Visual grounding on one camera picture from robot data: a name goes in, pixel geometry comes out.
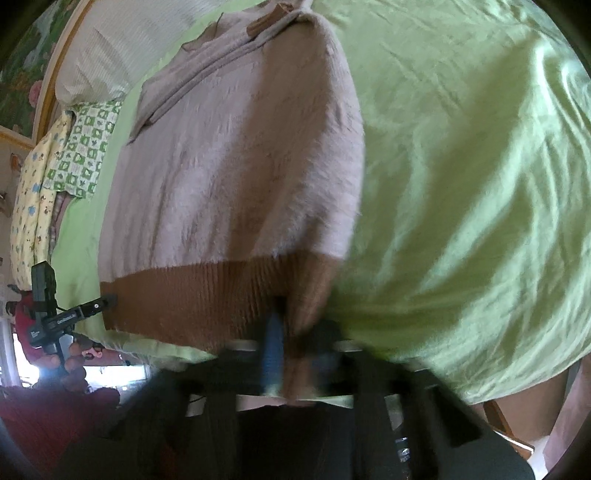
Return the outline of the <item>red sleeve forearm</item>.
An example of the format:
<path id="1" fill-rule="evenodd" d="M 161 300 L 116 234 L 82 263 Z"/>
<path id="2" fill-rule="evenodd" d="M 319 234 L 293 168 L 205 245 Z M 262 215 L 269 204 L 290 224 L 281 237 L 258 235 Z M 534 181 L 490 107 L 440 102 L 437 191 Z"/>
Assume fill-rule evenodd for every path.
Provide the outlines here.
<path id="1" fill-rule="evenodd" d="M 18 448 L 35 474 L 49 478 L 66 448 L 113 414 L 119 392 L 3 387 L 1 431 Z"/>

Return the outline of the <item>person's left hand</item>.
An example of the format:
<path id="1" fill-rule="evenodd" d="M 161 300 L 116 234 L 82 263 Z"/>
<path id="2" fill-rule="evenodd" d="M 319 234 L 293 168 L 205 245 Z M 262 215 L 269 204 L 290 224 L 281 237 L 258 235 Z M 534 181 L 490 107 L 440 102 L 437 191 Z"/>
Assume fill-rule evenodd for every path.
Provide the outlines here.
<path id="1" fill-rule="evenodd" d="M 39 388 L 83 394 L 88 392 L 86 370 L 87 360 L 101 359 L 104 347 L 84 336 L 75 336 L 69 345 L 68 357 L 63 360 L 57 354 L 44 354 L 37 362 L 39 380 L 35 384 Z"/>

